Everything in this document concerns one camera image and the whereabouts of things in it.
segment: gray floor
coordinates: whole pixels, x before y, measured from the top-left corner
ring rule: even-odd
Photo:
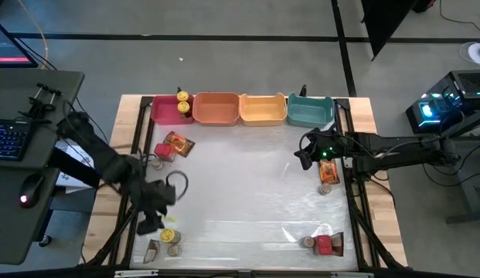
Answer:
[[[335,36],[329,0],[25,3],[45,32]],[[365,37],[359,1],[339,0],[339,6],[346,35]],[[443,11],[480,26],[480,0],[444,0]],[[0,22],[11,32],[36,32],[14,1],[0,9]],[[444,21],[436,4],[424,14],[411,12],[394,37],[480,37],[480,33],[469,25]],[[42,52],[40,40],[26,42]],[[192,92],[274,94],[298,91],[307,83],[312,96],[347,96],[339,46],[333,42],[48,43],[49,60],[58,68],[86,73],[80,99],[106,134],[111,133],[123,93],[172,93],[181,86]],[[388,44],[373,63],[369,45],[350,43],[348,49],[356,92],[371,98],[377,129],[384,136],[411,134],[405,109],[448,71],[478,68],[458,56],[455,44]],[[459,189],[432,184],[421,167],[392,170],[390,180],[409,265],[480,276],[480,222],[444,223],[446,216],[463,212]],[[23,265],[7,270],[74,266],[86,226],[78,224],[78,216],[60,217],[63,224],[54,221],[49,228],[66,243],[34,248]],[[76,235],[63,237],[64,229]]]

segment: keyboard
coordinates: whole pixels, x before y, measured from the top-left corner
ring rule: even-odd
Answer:
[[[32,125],[21,120],[0,120],[0,160],[21,161]]]

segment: small box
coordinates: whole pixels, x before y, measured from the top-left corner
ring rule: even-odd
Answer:
[[[175,152],[169,144],[157,144],[154,149],[154,154],[163,161],[172,162],[175,160]]]
[[[317,236],[315,240],[315,254],[332,255],[332,241],[330,236]]]

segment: plastic sheet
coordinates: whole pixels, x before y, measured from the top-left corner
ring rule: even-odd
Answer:
[[[183,199],[169,208],[166,228],[179,231],[182,254],[170,257],[161,242],[155,261],[143,264],[150,239],[136,236],[135,269],[356,270],[344,184],[322,196],[317,167],[303,171],[293,155],[308,128],[200,125],[155,126],[151,149],[169,131],[196,142],[187,158],[177,156],[148,180],[179,169],[190,180]],[[342,178],[341,161],[338,161]],[[170,182],[183,190],[183,179]],[[298,241],[305,236],[345,233],[345,255],[315,256]]]

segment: computer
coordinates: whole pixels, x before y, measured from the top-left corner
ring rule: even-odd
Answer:
[[[0,67],[37,67],[36,61],[0,24]]]

